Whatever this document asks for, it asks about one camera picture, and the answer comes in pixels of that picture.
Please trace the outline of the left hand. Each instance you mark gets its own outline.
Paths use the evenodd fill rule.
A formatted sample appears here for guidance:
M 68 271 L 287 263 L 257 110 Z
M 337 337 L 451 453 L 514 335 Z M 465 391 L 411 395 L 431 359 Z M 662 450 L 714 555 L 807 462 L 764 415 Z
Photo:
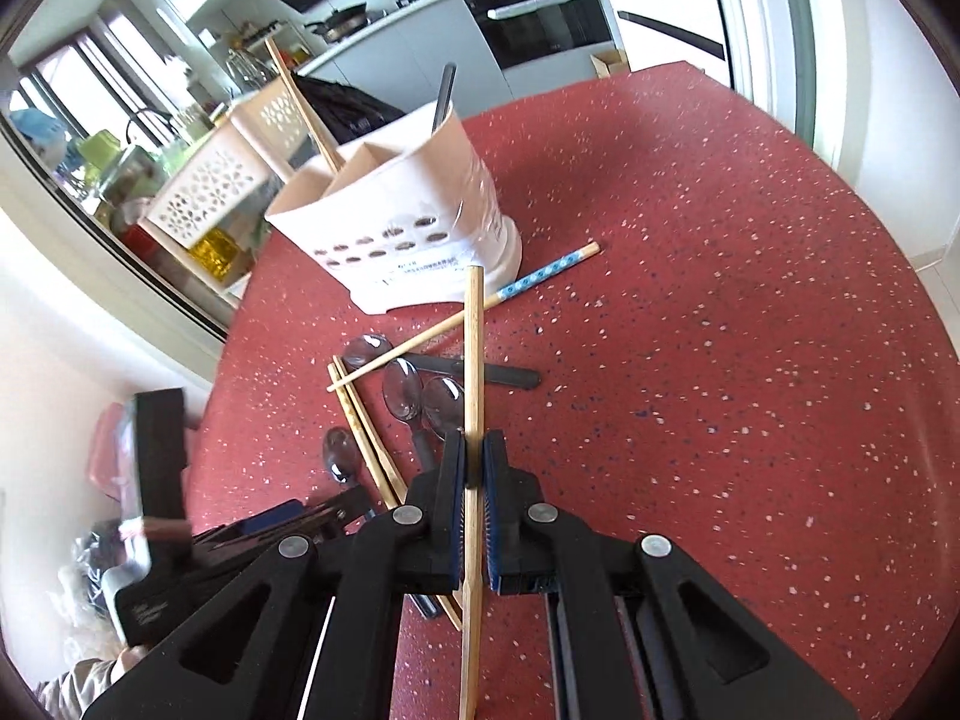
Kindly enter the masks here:
M 125 647 L 125 649 L 121 651 L 121 655 L 117 656 L 116 663 L 114 663 L 114 670 L 121 674 L 125 674 L 132 670 L 133 667 L 136 667 L 139 663 L 142 663 L 143 659 L 148 654 L 149 648 L 146 645 Z

